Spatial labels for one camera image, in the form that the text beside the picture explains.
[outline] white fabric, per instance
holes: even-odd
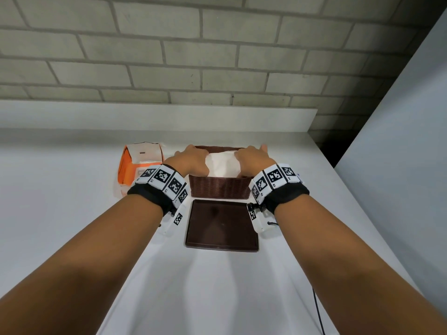
[[[237,177],[240,173],[239,161],[234,156],[235,151],[210,153],[205,163],[210,170],[208,176],[213,177]]]

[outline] white countertop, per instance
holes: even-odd
[[[311,195],[414,285],[306,133],[197,133],[0,129],[0,296],[117,201],[126,143],[269,145]],[[186,248],[187,224],[139,259],[106,322],[111,334],[319,334],[312,289],[281,235],[257,253]],[[325,331],[337,334],[320,305]]]

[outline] basket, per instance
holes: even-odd
[[[224,151],[237,151],[241,149],[218,146],[196,146],[196,148],[206,149],[209,153],[221,153]],[[189,177],[192,197],[247,200],[250,196],[249,184],[252,177],[238,178],[192,175],[189,175]]]

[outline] hand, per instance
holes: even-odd
[[[183,177],[187,174],[208,176],[210,170],[205,164],[207,155],[208,151],[189,145],[182,152],[176,151],[174,156],[167,158],[164,163],[170,165]]]
[[[248,146],[247,148],[239,149],[234,153],[234,156],[240,163],[241,176],[256,176],[258,173],[276,162],[267,154],[267,145],[262,145],[259,149]]]

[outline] wristband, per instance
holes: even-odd
[[[163,215],[175,214],[189,193],[185,179],[171,166],[162,164],[150,166],[127,194],[138,194],[159,205]]]
[[[271,213],[278,204],[309,194],[299,176],[285,163],[274,164],[261,171],[250,181],[249,188],[260,207]]]

